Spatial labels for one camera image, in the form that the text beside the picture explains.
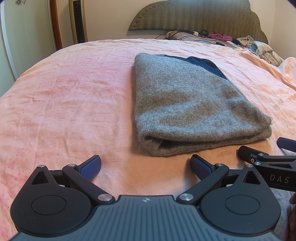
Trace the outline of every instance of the brown wooden trim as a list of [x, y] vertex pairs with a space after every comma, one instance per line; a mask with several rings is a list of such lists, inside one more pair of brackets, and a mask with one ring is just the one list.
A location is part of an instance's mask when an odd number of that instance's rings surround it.
[[61, 35], [59, 33], [59, 20], [57, 18], [57, 0], [50, 0], [50, 15], [52, 18], [52, 30], [54, 32], [54, 41], [57, 50], [63, 48]]

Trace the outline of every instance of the folded sweater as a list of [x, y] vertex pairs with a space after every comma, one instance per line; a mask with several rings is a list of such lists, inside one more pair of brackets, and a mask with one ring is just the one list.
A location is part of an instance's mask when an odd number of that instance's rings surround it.
[[226, 78], [182, 59], [135, 58], [135, 122], [156, 156], [254, 142], [271, 136], [271, 119]]

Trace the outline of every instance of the bed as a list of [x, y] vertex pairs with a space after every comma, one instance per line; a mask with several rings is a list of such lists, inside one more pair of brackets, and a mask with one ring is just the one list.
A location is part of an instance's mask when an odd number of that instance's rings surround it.
[[[154, 39], [70, 46], [34, 65], [0, 98], [0, 240], [16, 234], [9, 208], [39, 164], [60, 169], [98, 154], [102, 169], [93, 182], [115, 197], [176, 196], [197, 182], [189, 168], [193, 153], [155, 157], [138, 142], [133, 115], [138, 53], [211, 60], [250, 102], [272, 117], [272, 136], [248, 146], [270, 155], [289, 155], [277, 147], [276, 139], [296, 137], [295, 58], [276, 68], [247, 50]], [[236, 155], [239, 147], [198, 154], [213, 164], [242, 169], [245, 163]], [[282, 207], [275, 233], [285, 239], [291, 192], [273, 192]]]

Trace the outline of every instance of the headboard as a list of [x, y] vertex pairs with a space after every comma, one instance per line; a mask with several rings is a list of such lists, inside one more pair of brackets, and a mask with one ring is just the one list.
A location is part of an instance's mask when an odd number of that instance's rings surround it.
[[250, 35], [268, 44], [249, 0], [168, 0], [144, 7], [128, 30], [162, 29], [217, 32], [233, 38]]

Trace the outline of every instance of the fingernail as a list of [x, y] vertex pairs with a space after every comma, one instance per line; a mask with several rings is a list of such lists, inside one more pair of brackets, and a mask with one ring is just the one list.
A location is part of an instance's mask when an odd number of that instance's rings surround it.
[[295, 223], [293, 221], [290, 222], [290, 230], [291, 231], [295, 230]]

